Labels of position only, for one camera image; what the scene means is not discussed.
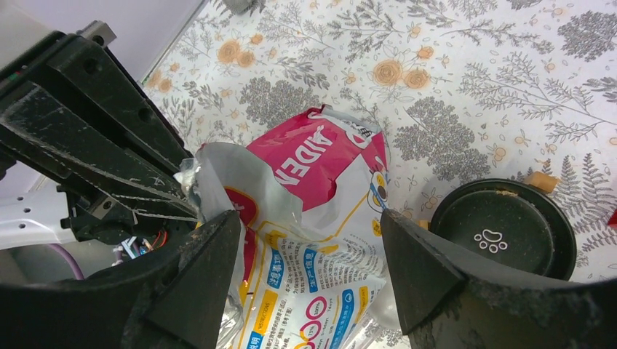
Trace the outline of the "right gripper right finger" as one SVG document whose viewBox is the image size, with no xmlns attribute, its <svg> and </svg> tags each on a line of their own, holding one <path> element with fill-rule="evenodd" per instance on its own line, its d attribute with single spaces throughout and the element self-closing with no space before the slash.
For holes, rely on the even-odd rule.
<svg viewBox="0 0 617 349">
<path fill-rule="evenodd" d="M 614 348 L 616 281 L 579 284 L 510 268 L 387 209 L 381 230 L 413 348 Z"/>
</svg>

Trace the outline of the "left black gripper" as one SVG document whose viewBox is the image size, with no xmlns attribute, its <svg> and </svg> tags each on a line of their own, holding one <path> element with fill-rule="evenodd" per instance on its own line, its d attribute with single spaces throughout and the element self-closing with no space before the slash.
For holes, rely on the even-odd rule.
<svg viewBox="0 0 617 349">
<path fill-rule="evenodd" d="M 1 159 L 58 184 L 60 226 L 78 241 L 193 230 L 196 210 L 173 177 L 189 156 L 101 41 L 54 31 L 1 65 Z"/>
</svg>

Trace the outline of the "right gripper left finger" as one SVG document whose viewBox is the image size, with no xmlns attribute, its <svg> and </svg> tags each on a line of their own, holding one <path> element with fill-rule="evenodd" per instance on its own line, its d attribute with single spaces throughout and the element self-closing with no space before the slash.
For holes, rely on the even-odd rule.
<svg viewBox="0 0 617 349">
<path fill-rule="evenodd" d="M 242 225 L 219 214 L 82 281 L 1 285 L 3 348 L 214 348 Z"/>
</svg>

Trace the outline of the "cat food bag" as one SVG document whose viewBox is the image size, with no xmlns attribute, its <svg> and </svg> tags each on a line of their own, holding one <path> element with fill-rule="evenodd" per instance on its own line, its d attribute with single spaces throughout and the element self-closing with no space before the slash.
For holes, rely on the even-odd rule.
<svg viewBox="0 0 617 349">
<path fill-rule="evenodd" d="M 388 160 L 380 127 L 322 106 L 182 162 L 200 221 L 241 220 L 219 348 L 349 346 L 386 285 Z"/>
</svg>

